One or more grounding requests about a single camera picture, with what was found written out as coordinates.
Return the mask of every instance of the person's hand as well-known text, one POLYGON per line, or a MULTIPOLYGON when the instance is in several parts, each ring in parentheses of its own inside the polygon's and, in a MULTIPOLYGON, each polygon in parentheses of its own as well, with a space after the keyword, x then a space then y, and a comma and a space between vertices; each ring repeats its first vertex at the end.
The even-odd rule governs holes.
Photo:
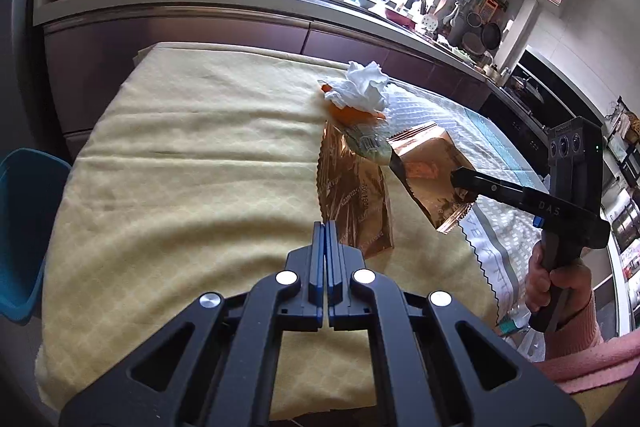
POLYGON ((549 288, 552 283, 559 288, 571 288, 559 320, 560 323, 565 323, 582 311, 591 300, 591 270, 582 260, 576 259, 572 265, 556 268, 549 273, 540 264, 542 256, 542 243, 538 242, 529 258, 529 273, 525 279, 525 304, 531 313, 536 313, 549 304, 549 288))

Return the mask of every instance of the crumpled tissue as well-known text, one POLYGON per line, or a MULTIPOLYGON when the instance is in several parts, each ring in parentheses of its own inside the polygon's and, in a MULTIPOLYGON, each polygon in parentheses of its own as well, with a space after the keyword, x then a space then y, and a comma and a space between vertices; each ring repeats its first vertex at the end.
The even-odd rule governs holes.
POLYGON ((318 80, 321 86, 331 86, 331 90, 324 94, 325 100, 332 102, 340 109, 348 106, 373 115, 385 110, 385 87, 388 82, 389 77, 375 62, 367 66, 349 62, 346 78, 318 80))

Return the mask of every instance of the copper foil wrapper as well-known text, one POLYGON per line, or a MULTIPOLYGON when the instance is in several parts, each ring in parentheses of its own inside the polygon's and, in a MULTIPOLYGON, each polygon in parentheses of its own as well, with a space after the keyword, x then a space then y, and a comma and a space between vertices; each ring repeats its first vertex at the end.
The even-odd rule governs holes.
POLYGON ((335 221, 340 243, 359 248, 365 258, 393 246, 380 166, 352 152, 330 123, 324 127, 317 184, 322 220, 335 221))
POLYGON ((389 140, 390 167, 438 232, 447 233, 466 216, 478 195, 451 185, 451 172, 474 169, 434 122, 411 127, 389 140))

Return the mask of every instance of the blue trash can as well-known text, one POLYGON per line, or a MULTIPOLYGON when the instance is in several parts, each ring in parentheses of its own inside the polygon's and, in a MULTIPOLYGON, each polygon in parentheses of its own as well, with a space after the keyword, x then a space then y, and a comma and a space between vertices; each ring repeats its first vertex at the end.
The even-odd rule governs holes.
POLYGON ((40 296, 44 260, 70 166, 17 149, 0 164, 0 313, 25 324, 40 296))

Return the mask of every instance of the snack wrapper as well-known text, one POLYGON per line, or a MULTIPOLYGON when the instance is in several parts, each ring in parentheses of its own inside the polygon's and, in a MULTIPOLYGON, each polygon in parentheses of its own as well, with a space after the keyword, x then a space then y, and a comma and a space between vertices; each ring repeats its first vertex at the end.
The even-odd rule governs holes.
POLYGON ((322 220, 335 221, 339 243, 359 248, 365 258, 393 246, 382 169, 351 151, 331 123, 324 127, 317 184, 322 220))
POLYGON ((411 127, 388 140, 389 166, 438 232, 457 225, 478 197, 451 185, 451 173, 459 167, 474 169, 453 144, 446 130, 435 122, 411 127))

